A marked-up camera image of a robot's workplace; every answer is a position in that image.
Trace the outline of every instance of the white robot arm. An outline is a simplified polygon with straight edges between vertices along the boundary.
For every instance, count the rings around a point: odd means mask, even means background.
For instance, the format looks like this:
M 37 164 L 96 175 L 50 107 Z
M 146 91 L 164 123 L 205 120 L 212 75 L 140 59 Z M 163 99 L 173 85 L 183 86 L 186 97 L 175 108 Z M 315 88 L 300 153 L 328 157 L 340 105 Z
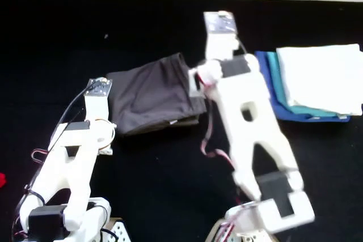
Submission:
M 234 181 L 252 200 L 228 210 L 221 229 L 232 228 L 231 233 L 246 241 L 269 241 L 266 232 L 312 222 L 314 212 L 290 144 L 276 121 L 258 60 L 251 54 L 233 56 L 240 45 L 244 48 L 237 38 L 233 15 L 220 11 L 204 16 L 206 61 L 189 71 L 189 89 L 191 96 L 204 95 L 218 105 L 230 144 Z M 256 144 L 270 154 L 279 172 L 255 177 L 252 159 Z M 211 241 L 225 238 L 217 235 Z
M 27 241 L 91 242 L 108 241 L 100 230 L 109 221 L 111 207 L 104 198 L 90 198 L 90 178 L 96 157 L 112 155 L 115 126 L 108 121 L 108 93 L 112 81 L 91 79 L 84 95 L 83 122 L 59 124 L 52 135 L 48 156 L 27 188 L 19 210 Z M 45 204 L 61 189 L 69 188 L 66 205 Z M 129 241 L 122 223 L 117 223 L 124 241 Z

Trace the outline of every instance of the teal towel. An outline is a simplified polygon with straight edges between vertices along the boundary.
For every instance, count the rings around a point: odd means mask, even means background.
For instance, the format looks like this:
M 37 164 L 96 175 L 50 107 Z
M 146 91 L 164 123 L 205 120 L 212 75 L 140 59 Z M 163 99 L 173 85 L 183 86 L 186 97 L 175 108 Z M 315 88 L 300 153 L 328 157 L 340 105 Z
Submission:
M 305 106 L 289 106 L 286 101 L 284 86 L 282 85 L 280 65 L 278 63 L 278 57 L 276 52 L 267 52 L 267 59 L 270 65 L 270 73 L 272 77 L 272 85 L 275 89 L 276 97 L 278 102 L 280 102 L 286 109 L 293 113 L 307 113 L 312 116 L 318 117 L 332 117 L 336 116 L 336 113 L 326 112 L 319 109 L 313 109 Z

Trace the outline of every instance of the stack of folded towels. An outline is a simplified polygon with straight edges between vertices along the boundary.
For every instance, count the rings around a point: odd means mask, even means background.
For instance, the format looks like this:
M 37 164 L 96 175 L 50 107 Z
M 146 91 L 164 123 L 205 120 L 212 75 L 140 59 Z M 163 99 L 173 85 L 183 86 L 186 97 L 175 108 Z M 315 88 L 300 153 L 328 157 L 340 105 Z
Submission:
M 363 52 L 358 44 L 255 53 L 278 119 L 348 122 L 362 115 Z

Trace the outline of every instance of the dark gray cloth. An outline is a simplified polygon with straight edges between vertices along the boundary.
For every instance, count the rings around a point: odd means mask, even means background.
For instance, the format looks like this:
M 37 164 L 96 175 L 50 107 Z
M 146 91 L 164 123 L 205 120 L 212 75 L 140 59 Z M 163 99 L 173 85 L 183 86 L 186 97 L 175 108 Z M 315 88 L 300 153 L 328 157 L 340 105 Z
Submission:
M 147 65 L 107 74 L 111 121 L 132 135 L 167 126 L 193 125 L 206 111 L 204 99 L 189 97 L 188 69 L 177 53 Z

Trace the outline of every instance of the black table surface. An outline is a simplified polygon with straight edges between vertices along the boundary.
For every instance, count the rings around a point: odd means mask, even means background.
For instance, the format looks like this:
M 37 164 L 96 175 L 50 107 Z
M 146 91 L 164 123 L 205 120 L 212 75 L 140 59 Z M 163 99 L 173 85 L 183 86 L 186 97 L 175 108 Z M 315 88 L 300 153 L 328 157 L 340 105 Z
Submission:
M 281 46 L 363 44 L 363 4 L 272 0 L 0 0 L 0 241 L 7 241 L 22 188 L 69 101 L 94 78 L 182 52 L 204 57 L 203 11 L 234 13 L 248 51 Z M 78 103 L 73 111 L 82 107 Z M 210 148 L 228 149 L 217 111 Z M 362 241 L 363 119 L 347 124 L 280 122 L 293 148 L 316 219 L 280 233 L 281 241 Z M 100 156 L 92 196 L 124 218 L 132 241 L 204 241 L 235 205 L 232 169 L 199 144 L 206 116 L 191 128 L 117 138 Z M 274 169 L 256 150 L 254 169 Z M 54 203 L 64 201 L 68 192 Z

